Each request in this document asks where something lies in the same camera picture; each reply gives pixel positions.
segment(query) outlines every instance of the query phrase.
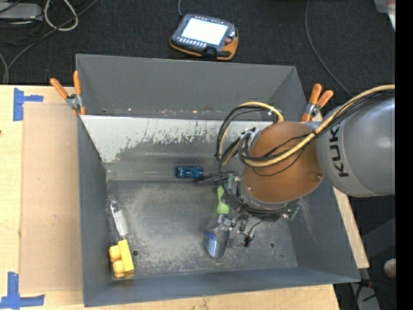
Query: yellow block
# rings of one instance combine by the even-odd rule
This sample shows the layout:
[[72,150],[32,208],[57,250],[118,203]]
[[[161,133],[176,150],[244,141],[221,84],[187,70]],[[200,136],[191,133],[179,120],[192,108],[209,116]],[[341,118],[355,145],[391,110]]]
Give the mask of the yellow block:
[[109,257],[116,278],[131,276],[135,272],[128,240],[121,240],[117,245],[109,247]]

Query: blue tape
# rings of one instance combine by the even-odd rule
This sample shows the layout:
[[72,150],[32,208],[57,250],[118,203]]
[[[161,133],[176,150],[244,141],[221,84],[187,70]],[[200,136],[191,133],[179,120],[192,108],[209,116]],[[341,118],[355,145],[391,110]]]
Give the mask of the blue tape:
[[25,96],[25,93],[22,90],[19,90],[17,87],[14,89],[14,103],[13,103],[13,120],[21,121],[23,120],[23,103],[31,102],[43,102],[43,96],[31,95]]
[[14,272],[7,274],[7,296],[2,296],[0,309],[20,310],[20,307],[35,307],[43,305],[44,295],[33,297],[20,297],[19,294],[19,275]]

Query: yellow cable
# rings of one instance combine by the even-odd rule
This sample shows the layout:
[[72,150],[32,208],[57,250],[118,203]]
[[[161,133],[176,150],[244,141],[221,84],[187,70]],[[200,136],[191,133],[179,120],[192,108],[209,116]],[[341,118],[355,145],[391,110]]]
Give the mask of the yellow cable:
[[[268,109],[269,111],[275,112],[275,113],[277,114],[277,116],[278,116],[278,122],[284,121],[284,116],[283,116],[277,109],[275,109],[273,106],[267,105],[266,103],[255,102],[255,101],[244,102],[244,103],[240,104],[240,105],[238,106],[238,108],[239,108],[239,107],[245,107],[245,106],[247,106],[247,107],[257,106],[257,107],[266,108],[266,109]],[[222,135],[222,138],[221,138],[221,142],[219,143],[219,152],[218,152],[219,157],[221,157],[221,155],[222,155],[222,147],[223,147],[223,144],[224,144],[225,136],[226,136],[226,134],[227,134],[227,130],[228,130],[228,127],[227,127],[227,129],[224,131],[224,133],[223,133],[223,135]]]
[[245,106],[258,106],[258,107],[266,108],[269,111],[273,111],[277,114],[279,122],[284,121],[284,116],[281,115],[281,113],[277,109],[275,109],[273,106],[267,105],[266,103],[262,103],[262,102],[244,102],[244,103],[239,105],[239,107],[245,107]]
[[328,124],[339,114],[342,114],[346,110],[348,110],[351,106],[354,105],[355,101],[358,100],[359,98],[362,98],[363,96],[367,96],[371,93],[374,92],[380,92],[382,90],[394,90],[396,88],[395,85],[383,85],[383,86],[378,86],[374,87],[370,90],[367,90],[358,96],[353,97],[351,100],[349,100],[347,103],[342,105],[340,108],[338,108],[336,111],[334,111],[328,118],[323,120],[318,127],[315,128],[315,130],[310,133],[307,137],[305,137],[303,140],[301,140],[297,145],[293,146],[291,149],[288,149],[284,154],[273,158],[272,160],[268,161],[254,161],[250,159],[245,159],[245,163],[252,167],[268,167],[273,164],[277,164],[287,158],[289,158],[291,155],[294,155],[297,151],[299,151],[301,148],[303,148],[308,142],[313,140],[316,136],[316,134],[319,134],[322,132]]

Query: black floor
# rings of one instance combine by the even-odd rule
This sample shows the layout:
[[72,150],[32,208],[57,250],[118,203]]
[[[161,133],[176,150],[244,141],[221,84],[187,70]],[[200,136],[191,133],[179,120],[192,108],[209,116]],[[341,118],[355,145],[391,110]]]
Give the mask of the black floor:
[[[46,3],[20,1],[42,7]],[[80,12],[94,0],[69,1]],[[57,78],[72,86],[78,53],[187,59],[168,42],[180,21],[178,1],[98,0],[69,32],[51,33],[44,21],[17,25],[0,20],[0,53],[9,67],[8,77],[0,79],[48,85],[50,78]],[[233,60],[218,63],[294,65],[307,99],[314,83],[332,89],[335,95],[324,114],[351,94],[395,83],[396,34],[373,0],[181,0],[180,9],[237,26],[239,46]],[[55,24],[72,16],[62,0],[51,4],[48,15]],[[395,217],[394,196],[350,202],[361,236]],[[395,250],[371,259],[372,277],[382,277],[383,261],[394,254]],[[355,309],[349,285],[336,286],[336,293],[342,310]]]

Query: blue object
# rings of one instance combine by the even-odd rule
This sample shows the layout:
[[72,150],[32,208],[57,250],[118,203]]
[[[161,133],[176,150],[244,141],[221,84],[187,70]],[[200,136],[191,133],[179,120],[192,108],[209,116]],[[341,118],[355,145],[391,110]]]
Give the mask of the blue object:
[[13,120],[21,121],[23,120],[23,103],[26,101],[31,102],[43,102],[43,96],[30,95],[25,96],[22,90],[17,87],[14,88],[14,106],[13,106]]
[[2,296],[0,309],[19,310],[20,307],[35,307],[43,305],[44,295],[33,297],[20,297],[19,294],[19,275],[14,272],[7,274],[7,296]]
[[196,178],[201,179],[204,170],[201,167],[176,167],[175,176],[177,178]]

